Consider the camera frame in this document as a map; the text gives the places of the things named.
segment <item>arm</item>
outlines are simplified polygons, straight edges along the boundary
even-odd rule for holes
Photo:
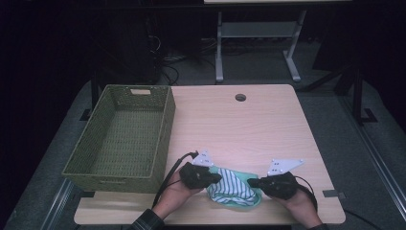
[[[191,196],[202,189],[190,190],[180,181],[179,171],[173,174],[167,188],[152,210],[147,209],[130,226],[128,230],[158,230],[164,227],[164,219],[179,209]]]
[[[328,230],[327,226],[322,223],[317,212],[308,198],[307,194],[302,190],[288,200],[271,197],[283,205],[293,216],[295,220],[301,223],[307,229]]]

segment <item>sleeve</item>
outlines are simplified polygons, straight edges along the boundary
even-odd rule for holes
[[[128,228],[128,230],[160,230],[164,227],[161,220],[152,210],[146,209]]]
[[[328,226],[325,223],[323,223],[315,227],[309,228],[307,230],[328,230]]]

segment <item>person's left hand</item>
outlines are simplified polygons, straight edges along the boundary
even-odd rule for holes
[[[152,211],[161,219],[180,208],[189,197],[201,192],[203,189],[189,189],[180,180],[179,170],[176,171],[168,182],[167,188]]]

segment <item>basket handle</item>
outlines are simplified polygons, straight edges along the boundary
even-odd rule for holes
[[[101,184],[125,184],[125,180],[100,180]]]
[[[132,95],[151,95],[150,89],[129,89]]]

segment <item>white tag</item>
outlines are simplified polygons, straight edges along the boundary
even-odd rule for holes
[[[207,150],[200,151],[199,154],[196,156],[196,158],[192,160],[192,164],[195,166],[204,166],[204,167],[211,167],[214,165]]]
[[[294,160],[294,159],[273,159],[271,166],[268,170],[268,175],[278,175],[287,173],[299,166],[301,166],[305,161]]]

